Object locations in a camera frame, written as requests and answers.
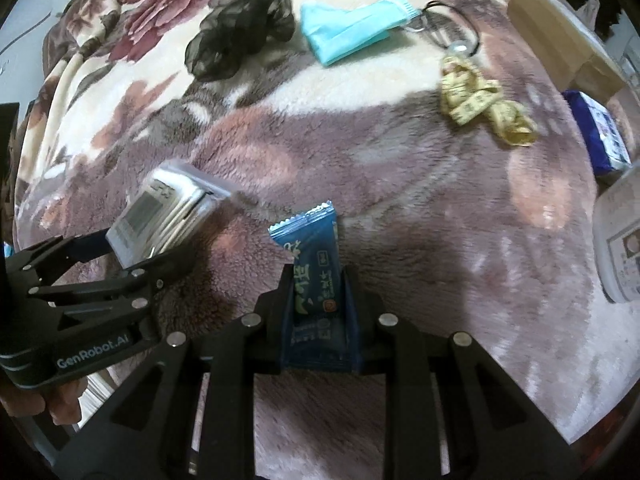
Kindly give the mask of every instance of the black glove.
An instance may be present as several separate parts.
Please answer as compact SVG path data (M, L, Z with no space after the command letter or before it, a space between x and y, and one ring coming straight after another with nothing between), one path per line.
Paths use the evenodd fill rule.
M187 46L184 63L198 81L233 77L248 54L267 38L289 41L296 30L291 0L235 0L214 10Z

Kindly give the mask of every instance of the floral blanket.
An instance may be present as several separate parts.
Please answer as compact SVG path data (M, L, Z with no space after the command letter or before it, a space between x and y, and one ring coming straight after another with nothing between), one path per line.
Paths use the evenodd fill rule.
M530 148L500 145L483 120L459 128L441 115L443 52L425 34L395 30L323 68L298 28L232 78L197 82L185 48L220 1L229 0L72 3L47 37L47 78L28 118L19 247L109 226L168 158L232 180L257 206L229 205L207 223L196 268L158 309L165 331L196 335L276 287L290 260L268 225L331 199L342 263L355 264L389 310L426 332L470 332L569 441L604 416L638 376L640 304L604 297L588 156L506 1L443 0L478 24L474 59L538 124ZM296 18L304 1L292 0ZM377 0L318 1L353 9ZM69 279L112 270L104 258ZM291 372L257 378L256 397L258 474L380 476L379 378Z

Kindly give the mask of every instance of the blue snack wrapper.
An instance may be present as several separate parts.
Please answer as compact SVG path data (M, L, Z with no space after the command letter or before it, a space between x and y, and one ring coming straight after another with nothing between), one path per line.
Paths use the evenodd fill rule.
M631 160L609 111L583 92L568 90L562 96L587 145L593 174L600 178L622 174Z
M335 209L325 202L269 228L294 257L294 312L286 365L348 371L350 361Z

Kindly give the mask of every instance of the blue face mask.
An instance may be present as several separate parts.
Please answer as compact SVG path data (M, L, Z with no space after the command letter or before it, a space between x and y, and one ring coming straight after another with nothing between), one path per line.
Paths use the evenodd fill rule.
M389 37L390 28L420 15L407 0L380 0L355 10L307 2L300 9L302 33L325 66Z

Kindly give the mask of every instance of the yellow tape measure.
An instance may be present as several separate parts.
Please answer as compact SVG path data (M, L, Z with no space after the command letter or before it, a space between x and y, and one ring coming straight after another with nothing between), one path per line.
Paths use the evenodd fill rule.
M476 66L461 56L442 60L440 107L457 124L484 114L494 132L510 146L530 146L538 137L536 123L516 101L503 99L502 86L485 79Z

